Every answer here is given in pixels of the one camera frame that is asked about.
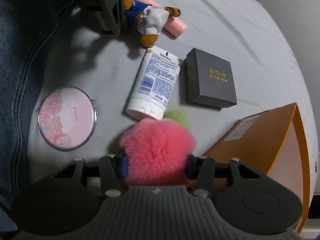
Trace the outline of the pink fluffy pompom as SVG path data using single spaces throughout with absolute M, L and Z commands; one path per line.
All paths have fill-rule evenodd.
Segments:
M 138 186 L 183 185 L 185 167 L 196 141 L 171 119 L 143 119 L 122 136 L 119 146 L 128 157 L 126 182 Z

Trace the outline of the brown white chef plush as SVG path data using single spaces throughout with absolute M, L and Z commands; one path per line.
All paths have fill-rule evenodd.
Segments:
M 169 17 L 177 18 L 181 10 L 176 7 L 159 7 L 136 0 L 123 0 L 125 22 L 141 34 L 141 44 L 153 47 Z

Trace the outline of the pink tube case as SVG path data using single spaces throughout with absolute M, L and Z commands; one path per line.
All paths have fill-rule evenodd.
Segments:
M 159 4 L 153 0 L 137 1 L 159 6 Z M 164 29 L 171 33 L 171 35 L 173 35 L 175 38 L 178 38 L 185 32 L 185 30 L 187 29 L 187 25 L 183 23 L 179 18 L 169 17 L 166 24 L 164 25 Z

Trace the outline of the round pink compact mirror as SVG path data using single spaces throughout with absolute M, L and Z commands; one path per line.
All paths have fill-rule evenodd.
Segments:
M 95 101 L 87 93 L 74 86 L 63 86 L 44 98 L 37 122 L 46 143 L 60 151 L 71 151 L 92 137 L 98 114 Z

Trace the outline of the white lotion tube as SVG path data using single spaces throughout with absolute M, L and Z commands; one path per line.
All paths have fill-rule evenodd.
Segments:
M 126 113 L 136 120 L 163 119 L 182 59 L 153 46 L 145 52 Z

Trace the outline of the green fluffy pompom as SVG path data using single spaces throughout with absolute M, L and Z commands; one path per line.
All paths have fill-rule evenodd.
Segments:
M 174 122 L 180 124 L 187 130 L 191 129 L 191 124 L 188 120 L 188 115 L 181 109 L 171 109 L 169 111 L 165 111 L 163 115 L 164 119 L 171 119 Z

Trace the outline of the orange cardboard storage box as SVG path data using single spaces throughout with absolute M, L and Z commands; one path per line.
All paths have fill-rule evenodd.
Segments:
M 205 155 L 220 163 L 239 158 L 295 193 L 302 203 L 296 227 L 301 232 L 308 218 L 311 172 L 297 103 L 240 119 Z

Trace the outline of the black gift box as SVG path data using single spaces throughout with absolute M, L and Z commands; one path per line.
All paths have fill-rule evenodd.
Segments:
M 237 104 L 229 61 L 193 48 L 184 60 L 184 71 L 188 102 L 219 109 Z

